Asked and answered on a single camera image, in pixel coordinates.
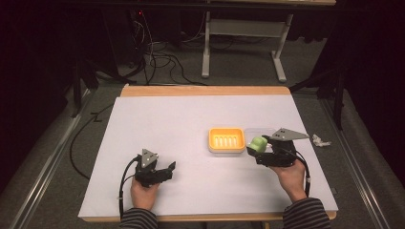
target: metal bracket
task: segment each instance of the metal bracket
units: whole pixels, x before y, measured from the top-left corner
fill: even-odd
[[[294,132],[289,129],[281,128],[277,132],[275,132],[270,139],[279,140],[279,141],[289,141],[289,140],[296,140],[296,139],[304,139],[309,138],[309,135],[302,134],[298,132]]]
[[[142,168],[145,168],[153,163],[155,160],[158,159],[158,157],[158,154],[154,154],[146,149],[142,149]]]

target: table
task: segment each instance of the table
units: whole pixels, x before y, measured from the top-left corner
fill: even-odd
[[[290,201],[275,174],[246,152],[221,157],[208,151],[208,129],[219,126],[241,127],[246,141],[247,130],[258,128],[306,132],[285,87],[125,87],[78,216],[118,221],[120,178],[128,162],[146,148],[160,155],[157,169],[177,161],[173,178],[161,185],[153,209],[159,221],[281,219]],[[294,144],[313,175],[310,196],[320,198],[334,219],[338,209],[309,139]],[[124,186],[124,209],[131,207],[129,185]]]
[[[225,0],[223,2],[271,3],[310,6],[333,6],[336,3],[335,0]],[[202,56],[202,77],[209,77],[209,38],[211,34],[278,37],[278,46],[275,51],[271,51],[271,59],[273,60],[273,64],[276,69],[279,81],[286,82],[287,78],[284,73],[283,65],[281,64],[280,55],[286,42],[289,27],[291,26],[292,17],[293,14],[288,14],[286,20],[283,22],[215,19],[211,18],[210,11],[208,11],[205,14],[205,43]]]

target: green ball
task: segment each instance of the green ball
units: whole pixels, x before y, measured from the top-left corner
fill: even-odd
[[[257,153],[264,153],[267,146],[267,140],[262,136],[255,136],[249,144],[249,147]]]

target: yellow tray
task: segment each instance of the yellow tray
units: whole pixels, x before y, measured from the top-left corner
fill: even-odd
[[[240,128],[209,130],[209,151],[212,153],[241,153],[245,150],[244,131]]]

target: wooden table edge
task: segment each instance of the wooden table edge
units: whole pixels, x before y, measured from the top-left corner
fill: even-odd
[[[335,219],[337,212],[327,211],[330,219]],[[120,222],[119,217],[82,217],[88,222]],[[157,216],[160,222],[179,221],[272,221],[282,220],[283,213],[252,213],[252,214],[203,214],[203,215],[178,215]]]
[[[120,96],[290,94],[284,86],[125,86]]]

